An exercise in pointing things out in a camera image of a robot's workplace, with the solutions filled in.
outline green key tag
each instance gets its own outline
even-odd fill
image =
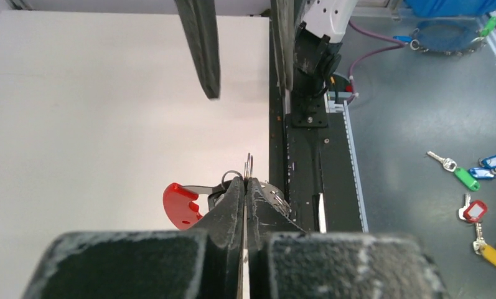
[[[496,17],[491,17],[486,23],[486,26],[480,31],[481,37],[487,37],[490,32],[495,29],[496,26]]]
[[[467,170],[465,170],[462,167],[457,167],[455,169],[455,175],[457,176],[458,179],[461,180],[461,182],[468,187],[471,191],[478,191],[480,189],[480,184],[477,182],[476,179],[474,179],[471,174]]]

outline metal key ring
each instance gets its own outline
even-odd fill
[[[244,163],[244,178],[249,179],[253,175],[253,156],[248,153],[248,160]]]
[[[457,163],[455,161],[451,160],[451,161],[448,161],[447,163],[444,163],[443,167],[446,171],[453,173],[457,169]]]
[[[222,189],[224,189],[224,190],[226,190],[226,187],[224,186],[224,179],[230,173],[236,174],[240,179],[243,179],[242,174],[240,174],[238,171],[235,171],[235,170],[226,171],[226,173],[222,176],[222,179],[220,180],[220,185],[222,186]]]
[[[409,47],[411,48],[411,50],[416,51],[416,50],[420,49],[420,42],[417,39],[413,39],[409,43]]]

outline white label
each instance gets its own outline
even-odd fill
[[[488,169],[477,169],[476,173],[478,176],[483,176],[483,177],[492,176],[491,171],[489,171]]]
[[[489,159],[488,165],[491,167],[496,167],[496,157]]]
[[[469,210],[469,215],[471,217],[478,217],[482,213],[483,209],[477,204]]]

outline black bracket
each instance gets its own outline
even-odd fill
[[[298,128],[326,128],[328,125],[323,95],[308,99],[292,93],[290,104],[292,126]]]
[[[317,37],[301,23],[294,47],[294,89],[291,92],[292,126],[325,128],[328,125],[324,94],[330,76],[335,72],[341,55],[341,43],[331,44],[330,37]]]

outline blue key tag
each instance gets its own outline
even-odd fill
[[[495,169],[496,168],[496,155],[481,159],[480,164],[487,169]]]
[[[469,170],[469,174],[476,179],[494,179],[495,175],[491,170],[484,167],[474,167]]]
[[[393,36],[393,38],[408,44],[413,41],[413,38],[410,36]]]

